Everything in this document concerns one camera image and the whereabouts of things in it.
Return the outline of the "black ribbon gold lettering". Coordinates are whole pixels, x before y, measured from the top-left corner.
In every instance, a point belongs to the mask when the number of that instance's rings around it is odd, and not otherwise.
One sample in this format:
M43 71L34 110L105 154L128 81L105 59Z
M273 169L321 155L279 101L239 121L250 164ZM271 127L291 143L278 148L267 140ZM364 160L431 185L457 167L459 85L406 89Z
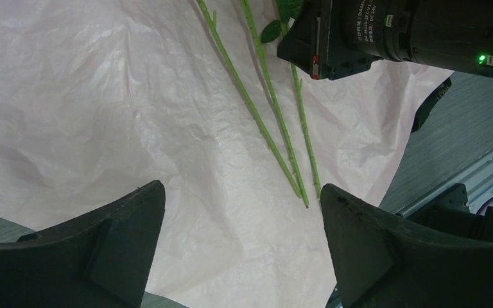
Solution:
M451 78L447 78L423 101L415 113L411 133L420 130L423 124L427 121L435 105L442 99L451 86Z

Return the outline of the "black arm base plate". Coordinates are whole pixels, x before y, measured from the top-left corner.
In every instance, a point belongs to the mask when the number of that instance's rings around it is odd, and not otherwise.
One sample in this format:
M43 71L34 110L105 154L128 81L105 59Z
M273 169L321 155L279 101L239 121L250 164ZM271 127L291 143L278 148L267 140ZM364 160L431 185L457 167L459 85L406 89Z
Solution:
M424 225L434 227L446 224L459 214L469 214L469 199L464 184L454 184L438 196L433 197L424 205L416 205L402 217Z

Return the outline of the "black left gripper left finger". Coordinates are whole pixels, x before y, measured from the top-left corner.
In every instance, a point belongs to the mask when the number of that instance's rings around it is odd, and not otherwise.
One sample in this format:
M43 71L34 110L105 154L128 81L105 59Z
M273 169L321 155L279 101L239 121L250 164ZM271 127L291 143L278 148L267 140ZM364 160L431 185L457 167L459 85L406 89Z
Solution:
M0 243L0 307L139 307L165 213L154 180L69 221Z

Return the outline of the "pink rose stem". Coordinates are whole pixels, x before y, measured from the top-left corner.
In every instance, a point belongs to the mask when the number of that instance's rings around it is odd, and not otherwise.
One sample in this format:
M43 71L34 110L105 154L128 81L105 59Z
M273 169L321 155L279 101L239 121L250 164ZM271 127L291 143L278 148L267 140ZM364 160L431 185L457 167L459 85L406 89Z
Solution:
M280 34L282 37L282 40L284 36L289 32L291 26L289 25L290 19L296 19L299 10L302 7L303 1L275 1L275 4L277 6L277 13L279 14L279 22L281 24L281 30ZM313 177L313 186L315 188L316 192L316 197L319 199L320 198L320 191L321 191L321 183L320 183L320 177L318 174L318 167L316 163L316 158L315 154L313 151L313 145L311 142L311 138L309 135L309 129L307 125L307 116L306 116L306 111L304 107L304 100L303 100L303 95L302 95L302 82L303 80L300 79L298 75L298 67L290 62L290 69L291 69L291 75L293 77L293 84L295 87L295 94L296 94L296 99L297 99L297 107L298 107L298 114L300 118L300 123L302 127L302 133L304 135L304 142L306 145L307 149L307 154L309 157L309 163L311 166L311 173Z

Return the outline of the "pink wrapping paper sheet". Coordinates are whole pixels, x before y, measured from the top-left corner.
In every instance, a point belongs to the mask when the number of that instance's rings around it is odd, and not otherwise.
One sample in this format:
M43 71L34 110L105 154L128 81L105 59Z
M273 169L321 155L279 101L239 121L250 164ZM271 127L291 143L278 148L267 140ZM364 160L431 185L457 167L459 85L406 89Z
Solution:
M189 307L324 307L335 287L290 65L268 70L309 206L194 1L0 1L0 218L32 230L152 180L147 290Z

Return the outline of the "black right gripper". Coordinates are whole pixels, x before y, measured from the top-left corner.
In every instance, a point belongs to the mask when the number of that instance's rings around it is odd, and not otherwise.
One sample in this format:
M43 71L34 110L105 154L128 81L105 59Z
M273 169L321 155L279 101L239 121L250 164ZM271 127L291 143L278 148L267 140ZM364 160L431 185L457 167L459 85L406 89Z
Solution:
M381 57L355 51L345 21L359 1L304 1L277 47L277 57L314 80L338 80L365 72Z

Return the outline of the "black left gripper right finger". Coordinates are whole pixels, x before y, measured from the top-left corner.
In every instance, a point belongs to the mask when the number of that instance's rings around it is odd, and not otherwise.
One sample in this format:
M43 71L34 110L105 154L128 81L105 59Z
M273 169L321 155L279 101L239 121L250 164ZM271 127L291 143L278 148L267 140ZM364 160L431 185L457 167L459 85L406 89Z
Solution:
M425 227L327 184L321 208L344 307L493 307L493 207Z

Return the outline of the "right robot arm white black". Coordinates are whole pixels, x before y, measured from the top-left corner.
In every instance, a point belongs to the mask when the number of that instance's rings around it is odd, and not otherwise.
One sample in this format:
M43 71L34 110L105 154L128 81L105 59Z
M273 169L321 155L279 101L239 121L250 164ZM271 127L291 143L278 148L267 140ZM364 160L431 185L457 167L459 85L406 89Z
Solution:
M306 1L277 55L314 80L377 60L493 78L493 1Z

